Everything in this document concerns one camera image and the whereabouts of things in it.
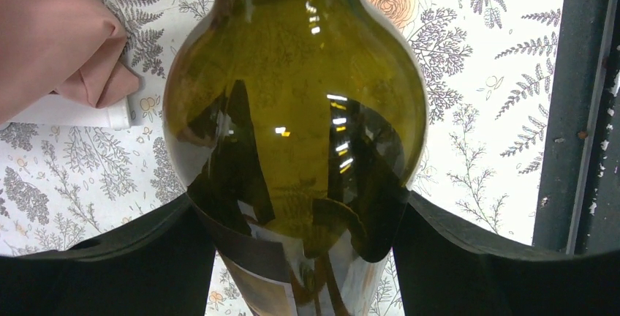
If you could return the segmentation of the dark green wine bottle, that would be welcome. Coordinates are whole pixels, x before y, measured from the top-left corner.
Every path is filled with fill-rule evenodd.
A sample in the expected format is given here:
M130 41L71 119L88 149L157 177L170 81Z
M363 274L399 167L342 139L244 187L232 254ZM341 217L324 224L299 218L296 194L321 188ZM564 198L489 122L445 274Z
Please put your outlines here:
M367 0L215 0L165 141L254 315L367 315L423 153L426 91Z

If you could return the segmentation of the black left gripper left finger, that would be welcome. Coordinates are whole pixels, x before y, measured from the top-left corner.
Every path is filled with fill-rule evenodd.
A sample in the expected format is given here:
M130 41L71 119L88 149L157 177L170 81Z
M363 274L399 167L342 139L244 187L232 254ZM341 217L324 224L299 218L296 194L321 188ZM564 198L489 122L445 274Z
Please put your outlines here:
M3 315L203 315L214 246L186 196L66 251L1 258Z

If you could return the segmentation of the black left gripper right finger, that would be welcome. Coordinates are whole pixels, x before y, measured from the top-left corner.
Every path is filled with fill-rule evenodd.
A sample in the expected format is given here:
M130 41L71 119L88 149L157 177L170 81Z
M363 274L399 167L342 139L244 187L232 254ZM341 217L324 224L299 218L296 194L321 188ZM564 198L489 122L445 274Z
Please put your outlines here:
M406 315L617 315L619 252L521 244L401 191L393 245Z

